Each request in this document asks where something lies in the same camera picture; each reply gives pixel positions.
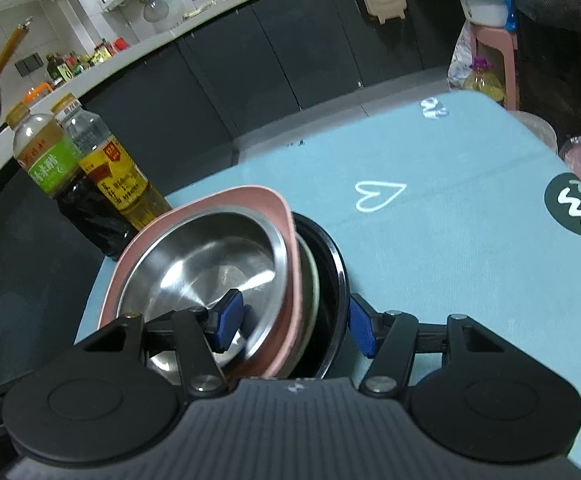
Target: kitchen counter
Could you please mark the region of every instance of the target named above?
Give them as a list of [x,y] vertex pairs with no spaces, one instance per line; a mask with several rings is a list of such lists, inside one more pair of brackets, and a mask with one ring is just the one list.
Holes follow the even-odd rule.
[[[196,16],[176,25],[171,30],[163,32],[152,38],[149,38],[141,43],[138,43],[126,50],[116,54],[112,59],[97,65],[88,71],[75,77],[65,85],[61,86],[55,92],[46,96],[33,107],[32,111],[37,113],[50,112],[50,108],[54,105],[59,97],[71,92],[77,98],[83,96],[104,80],[108,79],[115,73],[127,67],[136,60],[144,57],[146,54],[157,50],[165,44],[183,36],[191,30],[200,27],[203,23],[208,22],[219,16],[220,14],[234,9],[250,0],[220,0],[215,5],[202,10]],[[10,128],[6,128],[0,133],[0,170],[7,163],[13,155],[13,132]]]

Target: green label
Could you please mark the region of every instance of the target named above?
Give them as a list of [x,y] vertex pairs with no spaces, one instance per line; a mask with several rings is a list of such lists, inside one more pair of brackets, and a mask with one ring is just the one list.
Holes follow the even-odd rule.
[[44,193],[51,193],[64,182],[77,165],[79,152],[68,139],[55,144],[32,165],[28,174]]

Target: purple bottle cap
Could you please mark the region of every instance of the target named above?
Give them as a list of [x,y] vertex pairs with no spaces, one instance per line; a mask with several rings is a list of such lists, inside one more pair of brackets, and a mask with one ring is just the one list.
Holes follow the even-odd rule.
[[490,70],[493,68],[493,64],[488,61],[484,56],[475,56],[473,58],[473,64],[471,65],[473,70]]

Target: table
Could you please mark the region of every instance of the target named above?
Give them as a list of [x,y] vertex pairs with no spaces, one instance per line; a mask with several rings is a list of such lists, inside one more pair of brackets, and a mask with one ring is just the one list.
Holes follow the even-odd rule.
[[[468,314],[581,394],[581,235],[544,202],[551,180],[567,172],[490,99],[453,92],[248,160],[168,200],[179,206],[240,184],[272,187],[330,233],[351,290],[375,308],[429,323]],[[552,200],[581,211],[581,203]],[[104,262],[78,339],[96,329],[112,270]],[[414,374],[435,365],[417,358]],[[347,338],[335,373],[358,381],[368,366]],[[581,466],[581,432],[571,458]]]

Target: soy sauce bottle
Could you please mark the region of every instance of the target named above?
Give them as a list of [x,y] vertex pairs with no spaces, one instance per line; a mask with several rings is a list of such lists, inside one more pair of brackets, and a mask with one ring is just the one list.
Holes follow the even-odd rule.
[[49,114],[16,104],[6,122],[14,131],[13,156],[72,224],[113,260],[137,230],[79,166],[80,151]]
[[80,167],[135,229],[171,210],[98,114],[84,110],[73,94],[51,110],[80,151]]

